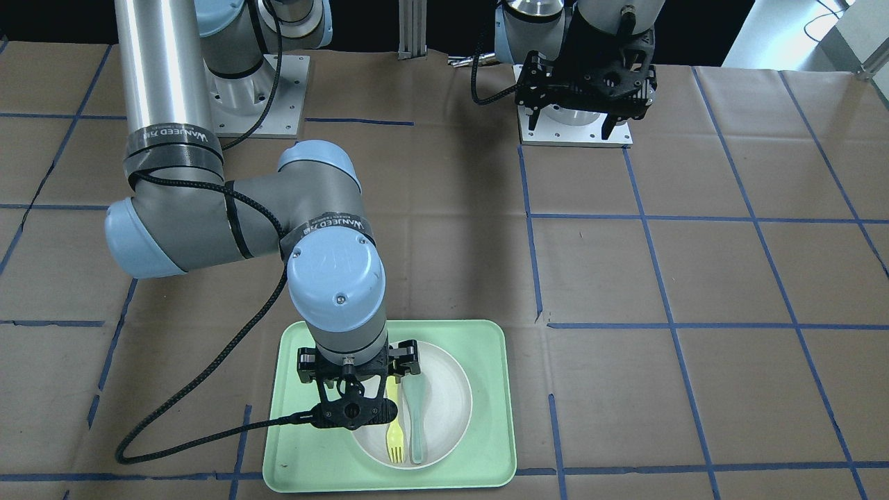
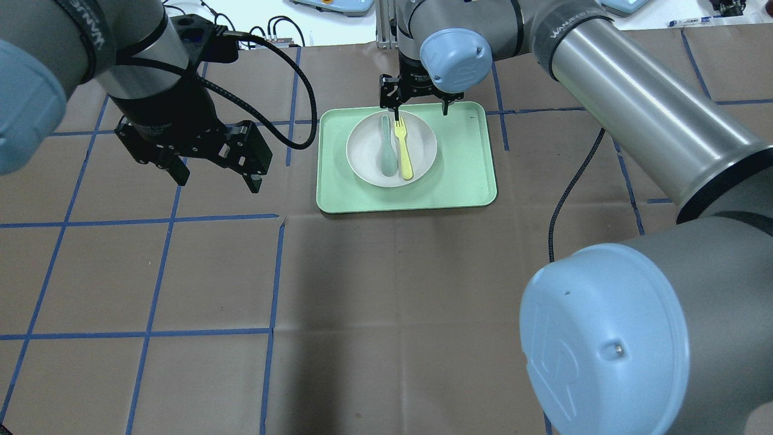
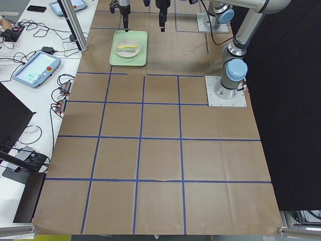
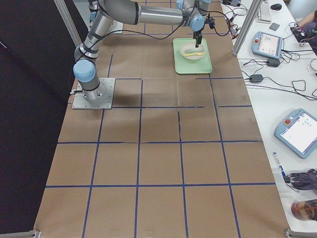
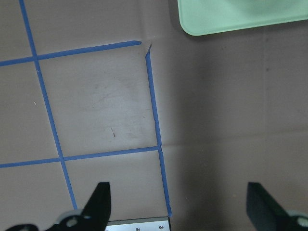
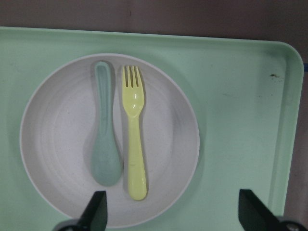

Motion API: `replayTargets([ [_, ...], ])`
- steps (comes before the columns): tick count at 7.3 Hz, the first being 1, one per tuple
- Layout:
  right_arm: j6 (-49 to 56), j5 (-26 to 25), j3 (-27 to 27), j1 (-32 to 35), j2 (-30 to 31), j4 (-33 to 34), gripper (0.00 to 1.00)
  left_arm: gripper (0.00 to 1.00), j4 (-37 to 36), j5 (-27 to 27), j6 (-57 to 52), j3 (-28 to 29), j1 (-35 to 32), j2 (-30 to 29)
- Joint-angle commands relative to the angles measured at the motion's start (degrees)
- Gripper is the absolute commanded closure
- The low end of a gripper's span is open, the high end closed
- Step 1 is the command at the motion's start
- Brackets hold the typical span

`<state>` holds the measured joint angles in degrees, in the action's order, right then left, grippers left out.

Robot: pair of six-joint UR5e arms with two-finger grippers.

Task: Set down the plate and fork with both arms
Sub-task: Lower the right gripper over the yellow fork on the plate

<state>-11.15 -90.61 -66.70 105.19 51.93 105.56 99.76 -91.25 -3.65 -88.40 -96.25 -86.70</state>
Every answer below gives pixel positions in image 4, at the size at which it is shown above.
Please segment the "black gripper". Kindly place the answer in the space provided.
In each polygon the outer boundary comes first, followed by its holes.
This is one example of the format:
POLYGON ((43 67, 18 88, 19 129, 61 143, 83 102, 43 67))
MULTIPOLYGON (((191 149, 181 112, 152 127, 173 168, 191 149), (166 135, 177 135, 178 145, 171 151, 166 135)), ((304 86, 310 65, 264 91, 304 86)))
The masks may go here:
POLYGON ((195 39, 195 48, 198 48, 199 45, 201 44, 201 31, 202 30, 198 30, 198 31, 194 31, 193 32, 193 39, 195 39))

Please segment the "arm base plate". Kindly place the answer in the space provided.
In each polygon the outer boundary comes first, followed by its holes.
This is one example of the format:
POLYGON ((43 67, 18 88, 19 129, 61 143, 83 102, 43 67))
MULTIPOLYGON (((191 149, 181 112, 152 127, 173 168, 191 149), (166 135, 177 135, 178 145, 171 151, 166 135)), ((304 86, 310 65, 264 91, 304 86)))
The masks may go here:
POLYGON ((122 30, 123 30, 123 23, 114 20, 107 32, 108 33, 112 32, 113 34, 122 34, 123 32, 122 30))
POLYGON ((115 78, 99 78, 99 81, 99 87, 93 91, 83 90, 78 83, 72 104, 74 110, 111 109, 115 78))

